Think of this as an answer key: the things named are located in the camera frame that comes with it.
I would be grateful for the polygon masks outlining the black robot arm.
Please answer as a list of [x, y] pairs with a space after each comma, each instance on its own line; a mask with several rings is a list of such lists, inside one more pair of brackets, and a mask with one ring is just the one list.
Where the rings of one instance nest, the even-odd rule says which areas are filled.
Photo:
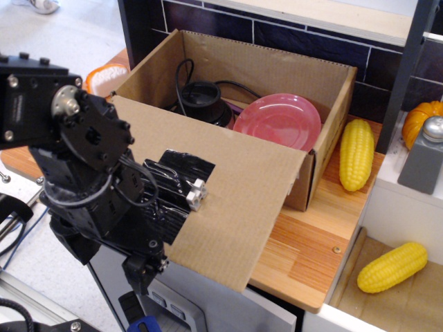
[[159, 189], [134, 160], [133, 142], [129, 123], [80, 76], [47, 58], [1, 56], [1, 148], [29, 148], [64, 247], [83, 264], [102, 246], [119, 252], [129, 285], [144, 295], [166, 257], [144, 217]]

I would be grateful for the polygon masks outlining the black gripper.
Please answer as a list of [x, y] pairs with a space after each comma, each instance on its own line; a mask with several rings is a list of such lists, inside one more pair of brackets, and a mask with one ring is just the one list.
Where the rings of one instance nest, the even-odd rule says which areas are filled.
[[146, 197], [148, 171], [135, 162], [119, 162], [96, 171], [86, 165], [54, 162], [48, 166], [51, 230], [82, 264], [101, 246], [126, 256], [122, 267], [137, 295], [147, 295], [164, 269], [163, 242], [145, 213], [156, 195]]

